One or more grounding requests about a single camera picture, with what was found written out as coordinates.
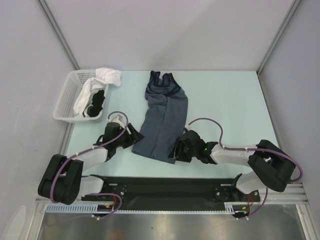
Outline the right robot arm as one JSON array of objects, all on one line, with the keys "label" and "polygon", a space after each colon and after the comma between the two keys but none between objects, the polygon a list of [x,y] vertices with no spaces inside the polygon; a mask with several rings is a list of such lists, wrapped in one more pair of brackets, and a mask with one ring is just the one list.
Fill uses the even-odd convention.
[{"label": "right robot arm", "polygon": [[168,157],[187,163],[196,158],[204,164],[250,167],[251,172],[238,174],[230,186],[215,187],[215,198],[222,202],[243,202],[260,189],[282,193],[296,168],[289,156],[268,140],[244,148],[227,147],[215,141],[205,142],[193,130],[186,130],[176,139]]}]

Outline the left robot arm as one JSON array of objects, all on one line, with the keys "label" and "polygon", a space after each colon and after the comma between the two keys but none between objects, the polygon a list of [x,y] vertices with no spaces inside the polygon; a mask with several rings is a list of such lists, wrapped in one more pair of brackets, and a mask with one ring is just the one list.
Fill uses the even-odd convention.
[{"label": "left robot arm", "polygon": [[126,149],[144,138],[131,123],[126,126],[119,122],[107,123],[104,134],[83,153],[77,153],[70,159],[62,154],[51,157],[38,185],[38,195],[54,203],[70,205],[80,195],[89,194],[90,189],[86,186],[92,185],[93,194],[98,199],[107,199],[111,188],[96,177],[82,181],[83,172],[110,160],[116,154],[117,148]]}]

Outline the blue tank top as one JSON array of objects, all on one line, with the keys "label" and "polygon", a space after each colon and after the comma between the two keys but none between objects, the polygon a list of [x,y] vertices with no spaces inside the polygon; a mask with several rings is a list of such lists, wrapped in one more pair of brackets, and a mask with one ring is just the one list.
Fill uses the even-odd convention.
[{"label": "blue tank top", "polygon": [[132,153],[152,160],[175,164],[170,158],[176,140],[184,132],[188,97],[172,73],[151,71],[144,97],[148,109],[139,133],[144,138],[132,147]]}]

